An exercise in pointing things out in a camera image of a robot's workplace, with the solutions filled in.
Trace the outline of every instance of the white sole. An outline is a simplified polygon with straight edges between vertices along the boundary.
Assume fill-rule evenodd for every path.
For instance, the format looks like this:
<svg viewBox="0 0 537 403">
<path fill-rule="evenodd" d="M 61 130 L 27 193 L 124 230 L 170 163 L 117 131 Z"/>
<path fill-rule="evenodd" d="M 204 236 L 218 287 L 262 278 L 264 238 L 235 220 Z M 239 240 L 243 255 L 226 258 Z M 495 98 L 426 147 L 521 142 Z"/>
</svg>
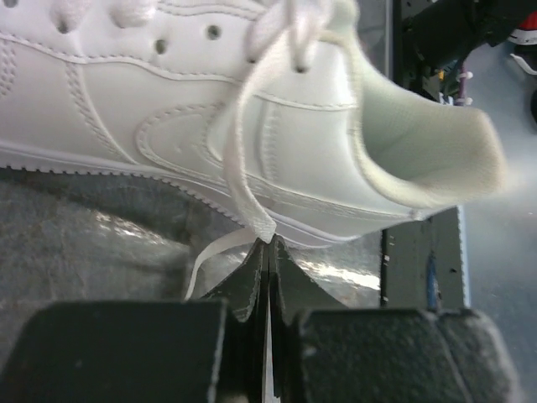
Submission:
<svg viewBox="0 0 537 403">
<path fill-rule="evenodd" d="M 48 153 L 43 150 L 31 150 L 0 142 L 0 167 L 13 170 L 39 171 L 53 174 L 71 175 L 132 175 L 163 181 L 180 188 L 195 199 L 217 210 L 234 222 L 241 223 L 240 218 L 231 213 L 233 202 L 224 191 L 215 189 L 208 184 L 194 181 L 180 174 L 160 170 L 146 165 L 131 165 L 93 157 L 80 157 L 67 153 Z M 278 234 L 289 243 L 289 246 L 301 249 L 327 248 L 335 244 L 345 243 L 354 238 L 342 238 L 311 228 L 292 218 L 269 212 L 278 224 Z"/>
</svg>

